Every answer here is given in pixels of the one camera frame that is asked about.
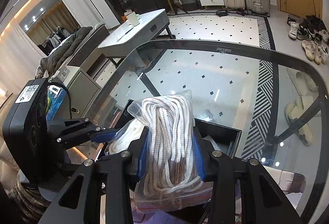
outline refrigerator door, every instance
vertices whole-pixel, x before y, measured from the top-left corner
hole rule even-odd
[[[158,10],[157,5],[155,4],[154,0],[129,0],[136,13],[148,13],[154,10]]]

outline gray blanket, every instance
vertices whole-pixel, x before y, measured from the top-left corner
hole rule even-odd
[[[63,62],[75,52],[77,47],[92,29],[92,27],[81,27],[51,55],[42,58],[35,78],[42,78],[46,70],[48,71],[49,77],[54,75]]]

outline metal screw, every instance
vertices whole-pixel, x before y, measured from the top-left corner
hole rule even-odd
[[[251,158],[250,160],[249,160],[249,162],[252,164],[252,165],[258,165],[258,160],[257,159],[254,159],[254,158]]]
[[[85,166],[90,166],[90,165],[92,165],[92,163],[93,163],[93,160],[92,160],[92,159],[87,159],[87,160],[85,160],[85,161],[83,162],[83,164],[84,164]]]
[[[221,157],[222,156],[222,152],[221,151],[213,151],[213,156],[215,156],[215,157]]]
[[[128,156],[130,155],[130,153],[129,153],[129,151],[122,151],[122,152],[120,153],[120,155],[121,155],[122,157],[128,157]]]

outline glass table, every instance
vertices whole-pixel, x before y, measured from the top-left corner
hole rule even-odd
[[[149,41],[125,58],[85,117],[113,127],[129,100],[188,89],[194,117],[241,130],[235,156],[258,159],[285,194],[300,193],[295,208],[308,223],[329,168],[328,92],[317,71],[254,46]]]

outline white cup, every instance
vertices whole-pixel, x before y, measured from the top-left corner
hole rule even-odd
[[[139,20],[137,18],[137,15],[135,14],[135,12],[132,12],[131,14],[127,15],[126,17],[133,26],[139,25]]]

